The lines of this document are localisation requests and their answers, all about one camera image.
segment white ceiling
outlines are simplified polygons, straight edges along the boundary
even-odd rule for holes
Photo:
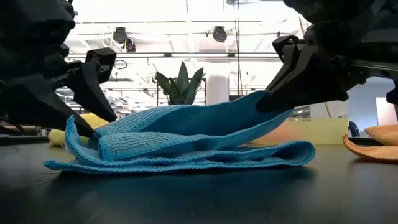
[[[112,32],[126,27],[140,53],[163,52],[237,52],[235,30],[240,30],[240,52],[275,52],[272,41],[277,33],[302,35],[299,15],[282,1],[255,4],[226,4],[226,0],[84,0],[73,3],[76,27],[65,42],[70,47],[70,58],[87,50],[107,47]],[[217,43],[206,33],[214,26],[224,26],[229,33],[225,44]],[[141,110],[156,106],[155,88],[151,82],[155,68],[169,77],[178,74],[181,61],[188,71],[203,67],[206,75],[228,73],[231,88],[237,88],[238,62],[236,58],[123,58],[124,70],[113,69],[113,78],[128,78],[130,82],[107,82],[102,87],[109,98],[127,99],[127,109]],[[245,58],[240,63],[243,83],[247,89],[265,89],[282,63],[269,58]],[[167,102],[159,94],[161,103]],[[203,104],[204,91],[199,91],[195,103]]]

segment table surface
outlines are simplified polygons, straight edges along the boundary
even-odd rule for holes
[[[397,223],[398,166],[318,146],[304,167],[59,174],[48,144],[0,147],[0,223]]]

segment ceiling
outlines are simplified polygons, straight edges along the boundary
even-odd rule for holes
[[[116,27],[125,27],[134,40],[136,54],[125,54],[118,46],[111,46],[127,67],[114,68],[113,81],[102,85],[108,99],[127,111],[165,105],[167,99],[161,92],[157,100],[152,78],[156,69],[168,77],[177,76],[181,61],[191,75],[202,67],[206,76],[228,73],[232,94],[237,93],[239,64],[246,93],[263,90],[282,66],[271,44],[278,32],[302,35],[299,15],[282,1],[240,0],[239,10],[237,2],[234,7],[230,0],[84,0],[73,5],[78,15],[76,27],[65,41],[70,48],[68,60],[81,60],[87,50],[109,47]],[[211,37],[215,26],[223,26],[227,32],[225,43]],[[238,43],[239,52],[246,53],[241,54],[239,63],[237,57],[207,57],[206,53],[237,52]],[[162,53],[169,52],[188,54],[163,57]],[[70,98],[67,91],[58,94]],[[195,104],[204,103],[205,92],[199,91]]]

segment black table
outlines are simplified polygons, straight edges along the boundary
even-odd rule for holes
[[[0,223],[398,223],[398,166],[319,146],[305,167],[59,174],[47,144],[0,147]]]

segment yellow sponge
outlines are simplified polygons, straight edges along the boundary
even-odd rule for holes
[[[109,124],[109,122],[100,118],[99,116],[90,113],[80,115],[93,129]],[[80,139],[84,142],[88,142],[87,137],[80,136]],[[49,133],[50,145],[57,147],[61,146],[65,142],[65,132],[57,129],[53,129]]]

